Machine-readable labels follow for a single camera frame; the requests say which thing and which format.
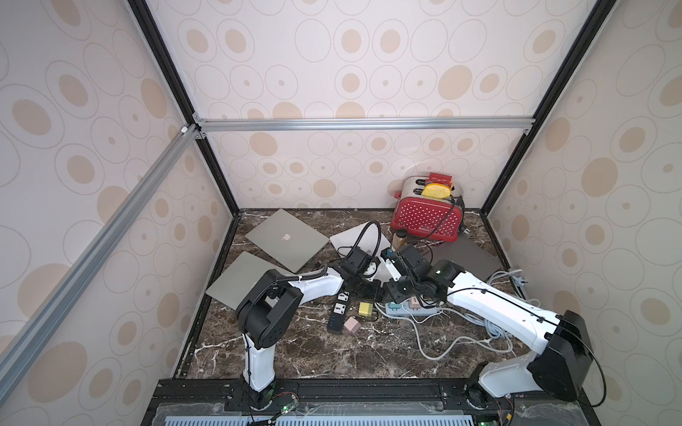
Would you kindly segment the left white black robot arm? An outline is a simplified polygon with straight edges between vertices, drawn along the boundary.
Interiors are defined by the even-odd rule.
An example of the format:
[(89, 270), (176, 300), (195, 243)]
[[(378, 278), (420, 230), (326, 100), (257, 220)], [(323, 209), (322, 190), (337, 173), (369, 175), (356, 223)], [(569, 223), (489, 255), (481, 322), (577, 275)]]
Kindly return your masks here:
[(298, 308), (321, 297), (333, 296), (328, 331), (340, 334), (353, 293), (373, 299), (380, 290), (374, 279), (380, 262), (360, 248), (353, 248), (339, 262), (299, 275), (265, 272), (236, 308), (245, 343), (243, 378), (250, 404), (266, 406), (275, 386), (275, 345), (288, 330)]

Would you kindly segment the yellow charger plug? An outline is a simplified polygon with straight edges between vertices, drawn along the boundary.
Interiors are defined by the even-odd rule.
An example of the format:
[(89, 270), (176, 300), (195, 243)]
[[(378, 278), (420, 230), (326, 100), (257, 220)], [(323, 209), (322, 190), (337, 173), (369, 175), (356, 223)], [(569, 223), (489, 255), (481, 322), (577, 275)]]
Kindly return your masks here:
[(358, 314), (364, 318), (371, 318), (373, 315), (373, 303), (370, 302), (360, 302), (358, 308)]

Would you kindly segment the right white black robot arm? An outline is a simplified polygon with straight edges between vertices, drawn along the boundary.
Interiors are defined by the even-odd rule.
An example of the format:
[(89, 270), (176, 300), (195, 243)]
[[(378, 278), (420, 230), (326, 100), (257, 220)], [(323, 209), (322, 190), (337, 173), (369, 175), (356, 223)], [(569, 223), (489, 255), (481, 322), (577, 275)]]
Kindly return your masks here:
[(497, 363), (479, 364), (465, 385), (471, 406), (483, 409), (506, 395), (545, 392), (577, 401), (596, 357), (582, 316), (547, 311), (505, 294), (449, 260), (430, 264), (410, 244), (381, 258), (392, 278), (387, 296), (401, 303), (412, 296), (464, 308), (523, 342), (529, 353)]

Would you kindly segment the black power strip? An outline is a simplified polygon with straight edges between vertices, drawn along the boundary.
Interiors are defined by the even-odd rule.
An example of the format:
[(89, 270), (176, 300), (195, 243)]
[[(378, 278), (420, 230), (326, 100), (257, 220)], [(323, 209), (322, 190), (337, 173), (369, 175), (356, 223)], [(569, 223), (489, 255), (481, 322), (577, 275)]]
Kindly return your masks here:
[(327, 331), (334, 335), (341, 335), (346, 322), (346, 311), (349, 305), (350, 293), (341, 291), (337, 294), (335, 304), (330, 313)]

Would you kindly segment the light blue power strip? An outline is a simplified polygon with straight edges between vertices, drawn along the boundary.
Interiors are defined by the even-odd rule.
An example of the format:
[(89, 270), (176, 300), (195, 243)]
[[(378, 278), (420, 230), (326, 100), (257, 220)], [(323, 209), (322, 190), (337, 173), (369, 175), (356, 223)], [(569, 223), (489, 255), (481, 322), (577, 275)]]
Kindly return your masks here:
[(414, 319), (415, 321), (421, 321), (421, 319), (423, 319), (423, 318), (427, 318), (427, 317), (431, 317), (433, 315), (440, 314), (442, 312), (442, 310), (439, 308), (424, 308), (424, 307), (422, 307), (419, 310), (413, 311), (413, 310), (410, 310), (410, 307), (408, 307), (408, 301), (405, 301), (401, 304), (401, 310), (396, 311), (396, 312), (390, 312), (390, 311), (387, 311), (387, 309), (385, 308), (385, 312), (391, 317), (406, 317), (406, 318)]

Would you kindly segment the pink charger plug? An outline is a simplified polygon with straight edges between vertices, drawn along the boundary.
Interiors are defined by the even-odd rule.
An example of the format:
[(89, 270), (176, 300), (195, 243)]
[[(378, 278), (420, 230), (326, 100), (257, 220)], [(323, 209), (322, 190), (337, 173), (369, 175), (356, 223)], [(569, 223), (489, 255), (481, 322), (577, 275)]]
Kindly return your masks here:
[(350, 335), (355, 335), (361, 329), (362, 324), (355, 317), (350, 317), (344, 324), (344, 330)]

